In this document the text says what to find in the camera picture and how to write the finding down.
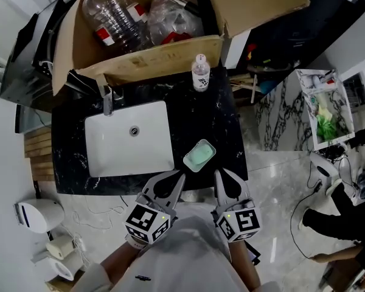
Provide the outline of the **wooden slat platform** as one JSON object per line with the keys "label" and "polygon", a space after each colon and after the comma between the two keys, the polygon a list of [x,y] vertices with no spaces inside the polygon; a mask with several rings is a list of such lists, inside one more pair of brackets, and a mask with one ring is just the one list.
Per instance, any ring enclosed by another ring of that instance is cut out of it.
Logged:
{"label": "wooden slat platform", "polygon": [[24,135],[24,156],[30,159],[34,181],[55,181],[51,126],[42,127]]}

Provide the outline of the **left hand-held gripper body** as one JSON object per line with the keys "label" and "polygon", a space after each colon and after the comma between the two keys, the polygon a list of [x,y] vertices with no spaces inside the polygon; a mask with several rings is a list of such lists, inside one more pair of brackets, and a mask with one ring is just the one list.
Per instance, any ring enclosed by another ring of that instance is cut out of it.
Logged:
{"label": "left hand-held gripper body", "polygon": [[139,193],[124,218],[128,233],[147,244],[158,241],[177,219],[175,208],[167,209],[168,197],[160,198]]}

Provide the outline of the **person's right forearm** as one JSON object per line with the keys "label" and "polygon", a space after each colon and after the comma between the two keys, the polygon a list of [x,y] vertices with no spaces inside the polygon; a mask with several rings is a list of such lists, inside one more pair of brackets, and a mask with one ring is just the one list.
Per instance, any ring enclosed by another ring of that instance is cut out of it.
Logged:
{"label": "person's right forearm", "polygon": [[253,292],[261,286],[258,272],[248,254],[244,241],[229,243],[231,264],[249,292]]}

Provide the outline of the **person's left forearm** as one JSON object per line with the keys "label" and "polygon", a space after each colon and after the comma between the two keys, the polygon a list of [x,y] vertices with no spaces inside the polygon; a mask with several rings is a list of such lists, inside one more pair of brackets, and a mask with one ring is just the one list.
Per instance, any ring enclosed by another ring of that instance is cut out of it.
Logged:
{"label": "person's left forearm", "polygon": [[118,283],[139,253],[139,249],[125,242],[101,262],[112,285]]}

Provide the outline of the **black marble vanity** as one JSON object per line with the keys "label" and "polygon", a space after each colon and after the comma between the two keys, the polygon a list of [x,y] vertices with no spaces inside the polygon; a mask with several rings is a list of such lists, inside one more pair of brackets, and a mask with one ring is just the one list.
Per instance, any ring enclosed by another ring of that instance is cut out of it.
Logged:
{"label": "black marble vanity", "polygon": [[[186,190],[212,187],[214,171],[226,168],[248,179],[243,138],[226,70],[213,68],[209,87],[197,92],[190,73],[180,73],[123,85],[123,100],[114,109],[162,100],[166,104],[175,167],[186,175]],[[134,195],[150,175],[93,178],[86,154],[85,119],[101,114],[101,97],[65,102],[52,112],[52,161],[58,193],[70,195]],[[215,147],[215,156],[197,173],[183,157],[200,140]]]}

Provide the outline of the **large clear plastic jug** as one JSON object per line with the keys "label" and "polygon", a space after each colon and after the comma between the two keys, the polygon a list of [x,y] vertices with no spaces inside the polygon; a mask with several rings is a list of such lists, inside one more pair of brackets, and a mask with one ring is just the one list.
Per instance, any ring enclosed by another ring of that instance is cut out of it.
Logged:
{"label": "large clear plastic jug", "polygon": [[145,49],[145,10],[134,0],[83,0],[82,13],[96,37],[118,55]]}

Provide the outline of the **person's white shirt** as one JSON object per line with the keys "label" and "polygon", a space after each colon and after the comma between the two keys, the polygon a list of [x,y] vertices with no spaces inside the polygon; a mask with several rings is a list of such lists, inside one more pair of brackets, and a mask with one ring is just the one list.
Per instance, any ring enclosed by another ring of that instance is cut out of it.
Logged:
{"label": "person's white shirt", "polygon": [[[126,236],[140,253],[112,285],[93,263],[71,292],[249,292],[231,264],[229,242],[215,227],[206,203],[178,203],[177,221],[154,244]],[[276,282],[253,292],[280,292]]]}

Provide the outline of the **black cabinet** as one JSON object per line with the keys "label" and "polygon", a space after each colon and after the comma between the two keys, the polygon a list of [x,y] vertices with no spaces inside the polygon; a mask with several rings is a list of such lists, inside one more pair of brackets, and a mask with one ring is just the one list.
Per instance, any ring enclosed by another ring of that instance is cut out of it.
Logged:
{"label": "black cabinet", "polygon": [[34,14],[18,32],[2,78],[0,98],[50,113],[62,103],[80,97],[65,85],[53,94],[52,63],[61,22],[75,1],[56,0]]}

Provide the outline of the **green soap dish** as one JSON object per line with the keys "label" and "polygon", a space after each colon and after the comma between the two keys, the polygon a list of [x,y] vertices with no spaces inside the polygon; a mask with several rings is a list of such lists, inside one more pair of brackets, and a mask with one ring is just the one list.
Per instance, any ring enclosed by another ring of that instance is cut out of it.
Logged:
{"label": "green soap dish", "polygon": [[[211,158],[210,159],[208,159],[206,162],[204,162],[204,163],[202,163],[202,164],[200,164],[200,165],[193,165],[192,163],[191,163],[191,161],[189,160],[189,154],[192,152],[192,150],[194,149],[194,148],[196,148],[197,146],[199,146],[199,145],[201,145],[201,144],[208,144],[211,148],[212,148],[212,150],[213,150],[213,154],[212,154],[212,156],[211,156]],[[194,173],[198,173],[214,156],[216,155],[216,149],[215,149],[215,147],[212,145],[212,144],[210,144],[207,140],[205,140],[205,139],[202,139],[202,140],[200,140],[192,149],[191,149],[191,151],[189,151],[188,152],[188,154],[186,154],[185,155],[185,157],[183,158],[183,163],[191,170],[191,171],[193,171]]]}

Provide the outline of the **beige small appliance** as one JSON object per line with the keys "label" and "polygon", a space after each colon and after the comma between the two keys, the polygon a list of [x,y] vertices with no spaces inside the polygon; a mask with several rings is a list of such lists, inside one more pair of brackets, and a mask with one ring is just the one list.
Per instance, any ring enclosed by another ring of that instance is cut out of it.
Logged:
{"label": "beige small appliance", "polygon": [[71,236],[61,235],[46,243],[46,249],[56,259],[64,260],[69,254],[75,251],[76,245]]}

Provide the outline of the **white marbled cabinet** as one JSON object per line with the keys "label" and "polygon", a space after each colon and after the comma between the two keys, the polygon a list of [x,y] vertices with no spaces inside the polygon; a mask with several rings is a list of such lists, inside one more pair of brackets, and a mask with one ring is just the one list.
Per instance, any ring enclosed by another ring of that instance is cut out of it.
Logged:
{"label": "white marbled cabinet", "polygon": [[255,105],[262,149],[318,151],[355,135],[336,70],[296,69]]}

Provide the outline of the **clear plastic water bottle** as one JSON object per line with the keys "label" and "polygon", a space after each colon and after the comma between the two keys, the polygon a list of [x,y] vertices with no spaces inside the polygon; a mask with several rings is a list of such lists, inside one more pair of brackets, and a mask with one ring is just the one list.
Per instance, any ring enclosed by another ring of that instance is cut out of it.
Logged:
{"label": "clear plastic water bottle", "polygon": [[198,92],[204,92],[209,85],[210,65],[204,54],[198,54],[192,63],[193,88]]}

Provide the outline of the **large cardboard box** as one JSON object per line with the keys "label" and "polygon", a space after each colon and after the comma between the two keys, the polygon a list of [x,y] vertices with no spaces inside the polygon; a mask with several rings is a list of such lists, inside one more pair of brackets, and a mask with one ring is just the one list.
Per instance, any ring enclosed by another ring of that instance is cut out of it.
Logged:
{"label": "large cardboard box", "polygon": [[264,23],[309,6],[310,0],[210,0],[218,33],[155,46],[112,57],[94,37],[76,0],[60,26],[52,67],[52,89],[58,94],[75,71],[101,85],[120,85],[149,78],[189,72],[198,54],[211,67],[237,66],[249,33]]}

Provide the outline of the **pale green soap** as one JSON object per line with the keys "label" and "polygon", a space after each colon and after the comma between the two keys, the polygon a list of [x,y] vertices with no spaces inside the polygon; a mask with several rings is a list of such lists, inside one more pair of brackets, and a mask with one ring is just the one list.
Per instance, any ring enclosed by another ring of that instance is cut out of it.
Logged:
{"label": "pale green soap", "polygon": [[189,154],[189,160],[193,165],[200,165],[211,158],[212,148],[208,144],[201,144],[194,148]]}

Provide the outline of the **chrome faucet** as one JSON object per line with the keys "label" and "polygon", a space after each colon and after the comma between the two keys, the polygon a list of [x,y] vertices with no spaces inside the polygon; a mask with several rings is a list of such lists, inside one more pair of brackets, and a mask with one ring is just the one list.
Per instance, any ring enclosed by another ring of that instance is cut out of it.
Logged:
{"label": "chrome faucet", "polygon": [[111,116],[114,106],[124,105],[123,88],[117,86],[112,88],[108,85],[103,86],[103,113],[105,116]]}

